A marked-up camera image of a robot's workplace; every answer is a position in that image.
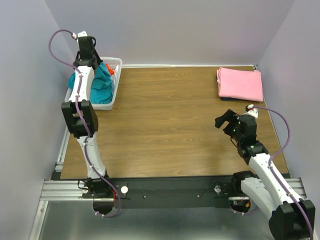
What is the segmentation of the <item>teal polo shirt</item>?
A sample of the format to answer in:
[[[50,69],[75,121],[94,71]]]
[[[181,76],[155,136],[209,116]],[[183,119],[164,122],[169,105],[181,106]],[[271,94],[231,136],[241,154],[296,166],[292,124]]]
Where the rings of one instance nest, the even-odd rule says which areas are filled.
[[[95,71],[90,88],[89,100],[92,104],[109,104],[113,99],[112,78],[102,61]]]

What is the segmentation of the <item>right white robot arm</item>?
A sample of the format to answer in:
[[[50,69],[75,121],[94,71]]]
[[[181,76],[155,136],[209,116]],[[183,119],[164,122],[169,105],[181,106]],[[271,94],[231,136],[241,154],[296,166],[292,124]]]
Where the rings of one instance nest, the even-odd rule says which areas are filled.
[[[227,110],[215,119],[215,127],[225,122],[223,132],[230,137],[237,152],[253,172],[234,173],[230,191],[247,195],[268,219],[269,230],[276,240],[314,239],[315,205],[303,199],[273,162],[267,148],[257,139],[259,106],[248,105],[244,114]]]

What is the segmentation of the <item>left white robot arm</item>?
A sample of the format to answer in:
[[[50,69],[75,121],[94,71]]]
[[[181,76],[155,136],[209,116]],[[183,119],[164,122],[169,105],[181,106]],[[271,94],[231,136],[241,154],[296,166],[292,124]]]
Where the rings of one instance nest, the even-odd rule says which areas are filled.
[[[96,39],[85,31],[73,33],[78,52],[72,64],[74,84],[68,101],[61,105],[67,129],[77,140],[87,167],[87,179],[81,189],[93,197],[118,197],[110,182],[98,148],[98,116],[90,102],[91,87],[96,71],[102,63],[96,51]]]

